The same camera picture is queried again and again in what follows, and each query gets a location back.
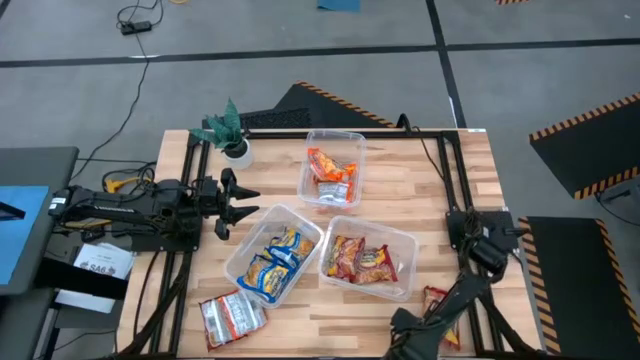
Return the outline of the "clear plastic bin with label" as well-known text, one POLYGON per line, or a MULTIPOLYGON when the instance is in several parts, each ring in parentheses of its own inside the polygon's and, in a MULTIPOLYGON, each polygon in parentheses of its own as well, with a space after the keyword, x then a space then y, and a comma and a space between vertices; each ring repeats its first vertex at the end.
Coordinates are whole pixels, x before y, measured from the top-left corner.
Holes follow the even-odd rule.
POLYGON ((262 306, 266 308, 276 308, 283 303, 286 296, 294 288, 296 282, 311 265, 314 257, 322 248, 323 242, 324 231, 315 223, 283 204, 273 205, 249 230, 248 234, 238 245, 235 252, 226 261, 225 275, 236 287, 249 295, 250 298, 256 300, 262 306), (315 247, 298 268, 291 269, 293 275, 278 301, 275 303, 268 303, 253 292, 241 288, 236 283, 236 279, 246 272, 250 261, 256 254, 272 258, 267 253, 266 249, 270 246, 271 240, 274 237, 281 236, 286 228, 296 229, 304 237, 313 241, 315 243, 315 247))

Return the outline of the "white printed paper sheet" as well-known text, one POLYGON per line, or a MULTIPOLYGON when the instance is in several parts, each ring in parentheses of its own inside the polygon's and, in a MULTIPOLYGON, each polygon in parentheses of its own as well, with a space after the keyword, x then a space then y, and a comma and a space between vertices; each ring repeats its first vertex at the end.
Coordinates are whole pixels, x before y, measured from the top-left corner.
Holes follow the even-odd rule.
POLYGON ((125 279, 134 262, 134 253, 109 243, 84 244, 74 266, 103 275, 125 279))

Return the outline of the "grey stand foot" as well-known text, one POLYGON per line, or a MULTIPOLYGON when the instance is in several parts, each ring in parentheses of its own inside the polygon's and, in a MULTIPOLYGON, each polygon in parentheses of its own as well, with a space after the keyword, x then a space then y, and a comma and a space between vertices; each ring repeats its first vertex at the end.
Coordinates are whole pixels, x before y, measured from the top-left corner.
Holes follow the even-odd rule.
POLYGON ((640 177, 625 180, 595 195, 598 202, 609 203, 621 197, 631 197, 640 202, 640 177))

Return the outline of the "black mat with hazard stripes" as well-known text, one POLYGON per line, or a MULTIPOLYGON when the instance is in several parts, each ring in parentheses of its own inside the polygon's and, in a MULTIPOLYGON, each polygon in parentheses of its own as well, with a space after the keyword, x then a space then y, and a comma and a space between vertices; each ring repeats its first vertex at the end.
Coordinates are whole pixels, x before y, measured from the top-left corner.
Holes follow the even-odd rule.
POLYGON ((640 317, 604 222, 522 217, 519 225, 546 351, 640 360, 640 317))
POLYGON ((640 92, 537 130, 529 143, 577 200, 640 177, 640 92))

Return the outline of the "red Maruchan noodle pack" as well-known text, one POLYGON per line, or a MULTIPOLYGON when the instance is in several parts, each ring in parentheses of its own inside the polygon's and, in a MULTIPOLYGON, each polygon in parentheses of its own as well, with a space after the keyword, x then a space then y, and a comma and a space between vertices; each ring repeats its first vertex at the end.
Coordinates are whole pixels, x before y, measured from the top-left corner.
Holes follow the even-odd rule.
POLYGON ((353 284, 363 285, 377 282, 397 282, 395 266, 388 246, 365 249, 360 256, 355 274, 350 278, 353 284))
POLYGON ((234 290, 199 304, 209 352, 247 337, 267 324, 263 307, 234 290))
POLYGON ((364 237, 350 238, 338 235, 331 250, 327 275, 351 282, 356 276, 364 246, 364 237))

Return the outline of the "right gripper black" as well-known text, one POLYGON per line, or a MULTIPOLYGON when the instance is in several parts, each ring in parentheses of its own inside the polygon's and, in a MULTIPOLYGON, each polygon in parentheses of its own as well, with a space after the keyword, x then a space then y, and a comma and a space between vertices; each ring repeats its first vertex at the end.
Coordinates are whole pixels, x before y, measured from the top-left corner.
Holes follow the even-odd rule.
POLYGON ((452 323, 452 317, 417 317, 398 308, 391 318, 391 344, 382 360, 437 360, 439 344, 452 323))

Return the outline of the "orange Maruchan noodle pack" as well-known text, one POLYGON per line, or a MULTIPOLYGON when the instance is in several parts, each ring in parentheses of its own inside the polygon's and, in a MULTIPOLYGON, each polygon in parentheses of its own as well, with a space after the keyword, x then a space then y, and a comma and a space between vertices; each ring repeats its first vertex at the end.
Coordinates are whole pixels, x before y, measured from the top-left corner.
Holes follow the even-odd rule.
POLYGON ((331 203, 352 203, 354 200, 352 182, 318 182, 318 199, 331 203))
POLYGON ((315 183, 348 183, 357 173, 355 163, 342 164, 319 148, 308 148, 307 159, 315 183))
MULTIPOLYGON (((441 300, 447 295, 445 290, 425 286, 423 288, 423 306, 422 310, 425 313, 432 312, 441 300)), ((444 337, 439 343, 439 349, 441 351, 460 351, 461 340, 459 333, 459 324, 455 322, 445 333, 444 337)))

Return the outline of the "black ramp with hazard stripes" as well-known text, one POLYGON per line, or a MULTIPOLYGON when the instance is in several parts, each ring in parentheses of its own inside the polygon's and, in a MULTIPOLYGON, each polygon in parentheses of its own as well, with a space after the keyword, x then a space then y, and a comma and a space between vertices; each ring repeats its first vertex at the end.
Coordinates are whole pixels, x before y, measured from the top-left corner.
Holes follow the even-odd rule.
POLYGON ((248 130, 395 127, 394 122, 305 81, 293 84, 274 108, 239 116, 248 130))

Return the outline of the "blue floor mat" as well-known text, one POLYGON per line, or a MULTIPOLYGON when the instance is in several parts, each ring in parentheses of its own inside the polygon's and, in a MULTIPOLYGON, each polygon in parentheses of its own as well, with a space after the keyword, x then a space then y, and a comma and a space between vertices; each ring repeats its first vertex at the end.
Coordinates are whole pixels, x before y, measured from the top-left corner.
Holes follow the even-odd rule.
POLYGON ((318 9, 327 11, 354 13, 361 11, 361 0, 317 0, 316 5, 318 9))

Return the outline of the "black bar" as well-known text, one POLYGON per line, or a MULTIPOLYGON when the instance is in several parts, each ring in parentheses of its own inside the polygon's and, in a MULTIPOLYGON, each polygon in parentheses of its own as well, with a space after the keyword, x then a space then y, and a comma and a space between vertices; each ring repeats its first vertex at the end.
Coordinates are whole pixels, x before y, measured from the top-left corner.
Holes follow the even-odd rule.
POLYGON ((25 212, 19 208, 0 202, 0 221, 22 220, 25 212))

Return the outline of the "green plant in white pot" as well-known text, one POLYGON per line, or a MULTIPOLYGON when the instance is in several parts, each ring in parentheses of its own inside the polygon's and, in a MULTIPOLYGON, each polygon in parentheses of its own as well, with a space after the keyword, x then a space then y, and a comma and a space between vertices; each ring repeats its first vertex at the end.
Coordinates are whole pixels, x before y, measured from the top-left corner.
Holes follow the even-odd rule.
POLYGON ((189 133, 219 150, 234 169, 245 169, 253 162, 250 143, 243 133, 243 123, 235 103, 228 99, 224 115, 206 115, 208 129, 193 128, 189 133))

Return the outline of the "black aluminium table frame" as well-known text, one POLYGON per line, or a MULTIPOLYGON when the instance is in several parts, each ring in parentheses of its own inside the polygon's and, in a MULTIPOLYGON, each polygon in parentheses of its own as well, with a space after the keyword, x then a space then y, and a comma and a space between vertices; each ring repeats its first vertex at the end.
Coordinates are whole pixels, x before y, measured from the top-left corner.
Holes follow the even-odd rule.
POLYGON ((445 215, 446 190, 439 160, 446 157, 452 173, 465 171, 472 201, 481 210, 502 207, 504 198, 488 135, 461 130, 458 145, 439 147, 425 133, 374 131, 366 140, 364 188, 360 203, 344 211, 323 210, 297 195, 306 133, 256 131, 249 139, 254 161, 237 172, 242 187, 261 193, 251 199, 260 209, 241 220, 228 240, 219 239, 215 222, 204 222, 199 249, 193 254, 186 296, 172 304, 183 317, 167 312, 157 349, 178 358, 380 358, 390 345, 390 321, 399 303, 332 285, 320 278, 323 248, 276 308, 267 308, 267 324, 211 352, 199 304, 234 291, 225 263, 249 230, 273 205, 283 204, 328 232, 336 216, 353 217, 391 227, 418 242, 416 274, 409 299, 401 306, 412 313, 422 307, 425 286, 450 288, 459 272, 445 215))

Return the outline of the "blue sheet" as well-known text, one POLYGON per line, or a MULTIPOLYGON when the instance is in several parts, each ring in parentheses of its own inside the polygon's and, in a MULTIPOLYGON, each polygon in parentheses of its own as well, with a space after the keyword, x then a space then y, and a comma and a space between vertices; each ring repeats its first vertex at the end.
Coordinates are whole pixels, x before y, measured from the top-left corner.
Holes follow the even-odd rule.
POLYGON ((10 282, 48 192, 48 186, 0 186, 0 202, 25 212, 23 219, 0 221, 0 285, 10 282))

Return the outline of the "grey desk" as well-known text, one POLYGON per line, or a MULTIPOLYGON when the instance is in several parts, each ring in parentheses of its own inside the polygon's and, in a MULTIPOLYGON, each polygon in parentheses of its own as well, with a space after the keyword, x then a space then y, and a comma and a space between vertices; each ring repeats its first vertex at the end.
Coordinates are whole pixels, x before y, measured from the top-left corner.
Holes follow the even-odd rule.
POLYGON ((78 153, 73 146, 0 148, 0 186, 48 186, 11 279, 0 284, 0 296, 22 294, 32 287, 53 228, 48 215, 52 194, 68 185, 78 153))

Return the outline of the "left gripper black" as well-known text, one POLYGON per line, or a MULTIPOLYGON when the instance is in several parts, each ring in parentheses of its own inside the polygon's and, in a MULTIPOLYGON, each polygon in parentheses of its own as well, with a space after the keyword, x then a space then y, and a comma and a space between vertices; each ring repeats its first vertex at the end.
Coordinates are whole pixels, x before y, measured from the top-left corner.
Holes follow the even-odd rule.
POLYGON ((217 216, 215 221, 215 234, 219 239, 229 239, 228 225, 235 226, 239 221, 255 213, 259 206, 233 207, 230 205, 232 185, 232 197, 244 200, 259 197, 260 192, 247 189, 235 184, 236 177, 231 168, 224 168, 220 180, 211 176, 202 179, 199 185, 199 213, 204 217, 217 216))

